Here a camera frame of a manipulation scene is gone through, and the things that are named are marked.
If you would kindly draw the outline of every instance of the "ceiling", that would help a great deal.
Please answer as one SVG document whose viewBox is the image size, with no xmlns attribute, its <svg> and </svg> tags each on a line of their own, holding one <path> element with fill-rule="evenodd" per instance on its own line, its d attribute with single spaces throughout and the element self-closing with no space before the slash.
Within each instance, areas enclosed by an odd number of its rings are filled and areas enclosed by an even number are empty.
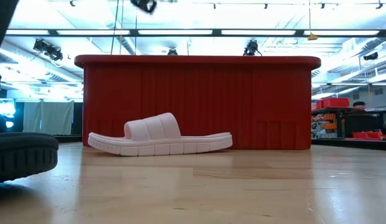
<svg viewBox="0 0 386 224">
<path fill-rule="evenodd" d="M 272 3 L 262 0 L 178 0 L 174 3 L 160 1 L 156 11 L 150 15 L 136 9 L 129 0 L 19 0 L 10 29 L 309 29 L 308 0 L 274 0 Z M 386 0 L 312 0 L 312 29 L 386 29 Z M 242 55 L 245 46 L 253 37 L 249 36 L 153 36 L 122 37 L 128 45 L 141 55 L 166 55 L 170 48 L 175 48 L 179 55 Z M 73 64 L 73 59 L 80 54 L 130 54 L 124 45 L 113 41 L 112 36 L 62 37 L 9 35 L 4 39 L 8 53 L 16 53 L 29 58 L 38 66 L 49 62 L 49 58 L 33 50 L 36 39 L 60 47 L 64 55 L 62 61 L 53 63 L 50 72 L 51 81 L 64 82 L 82 80 L 82 69 Z M 255 37 L 259 51 L 264 56 L 271 55 L 311 55 L 322 59 L 322 68 L 313 72 L 314 83 L 332 83 L 337 78 L 361 71 L 371 65 L 386 60 L 386 38 L 371 49 L 363 48 L 375 37 L 352 38 L 349 35 L 339 38 L 320 37 L 307 40 L 306 37 Z M 360 62 L 360 56 L 379 50 L 383 52 L 378 61 Z M 18 63 L 16 58 L 7 54 L 2 63 Z M 372 71 L 364 71 L 366 78 L 372 77 Z M 362 82 L 363 73 L 338 82 Z M 4 88 L 14 88 L 8 83 Z M 314 85 L 313 95 L 324 93 L 335 87 Z M 82 95 L 71 94 L 74 98 Z"/>
</svg>

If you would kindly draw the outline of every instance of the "wall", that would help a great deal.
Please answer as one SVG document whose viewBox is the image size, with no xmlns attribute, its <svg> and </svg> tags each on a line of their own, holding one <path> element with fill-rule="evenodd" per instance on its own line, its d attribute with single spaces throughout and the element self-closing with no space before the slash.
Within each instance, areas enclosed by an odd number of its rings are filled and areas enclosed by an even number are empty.
<svg viewBox="0 0 386 224">
<path fill-rule="evenodd" d="M 383 94 L 381 95 L 375 95 L 374 90 L 375 89 L 383 89 Z M 353 95 L 359 93 L 359 99 L 354 100 Z M 372 86 L 370 87 L 370 95 L 369 95 L 369 89 L 361 88 L 359 91 L 355 91 L 349 94 L 349 96 L 342 96 L 342 97 L 348 97 L 349 103 L 351 106 L 356 101 L 363 101 L 366 103 L 367 108 L 382 108 L 386 110 L 386 86 Z"/>
</svg>

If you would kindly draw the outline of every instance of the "white slide sandal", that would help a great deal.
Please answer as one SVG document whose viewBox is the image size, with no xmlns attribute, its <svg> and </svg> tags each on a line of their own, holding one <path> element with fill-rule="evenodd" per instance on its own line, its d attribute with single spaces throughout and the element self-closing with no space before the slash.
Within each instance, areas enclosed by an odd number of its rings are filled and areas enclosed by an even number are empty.
<svg viewBox="0 0 386 224">
<path fill-rule="evenodd" d="M 128 121 L 124 132 L 123 138 L 90 133 L 88 143 L 96 149 L 121 156 L 193 154 L 226 149 L 233 144 L 230 133 L 181 136 L 171 113 Z"/>
</svg>

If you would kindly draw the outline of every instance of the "wooden floor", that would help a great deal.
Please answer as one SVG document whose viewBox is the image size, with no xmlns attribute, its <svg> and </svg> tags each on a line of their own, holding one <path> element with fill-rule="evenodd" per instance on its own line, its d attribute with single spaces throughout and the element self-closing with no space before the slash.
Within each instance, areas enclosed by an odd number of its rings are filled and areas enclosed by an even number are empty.
<svg viewBox="0 0 386 224">
<path fill-rule="evenodd" d="M 63 144 L 52 171 L 0 184 L 5 223 L 386 223 L 386 151 L 118 157 Z"/>
</svg>

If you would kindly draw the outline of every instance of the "curtain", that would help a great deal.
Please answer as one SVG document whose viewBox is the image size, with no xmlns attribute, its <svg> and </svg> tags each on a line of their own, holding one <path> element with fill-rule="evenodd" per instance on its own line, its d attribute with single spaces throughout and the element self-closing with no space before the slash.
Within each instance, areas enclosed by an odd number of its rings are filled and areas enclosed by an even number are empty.
<svg viewBox="0 0 386 224">
<path fill-rule="evenodd" d="M 71 134 L 74 101 L 42 104 L 41 132 L 46 134 Z"/>
<path fill-rule="evenodd" d="M 40 132 L 42 102 L 24 103 L 23 132 Z"/>
</svg>

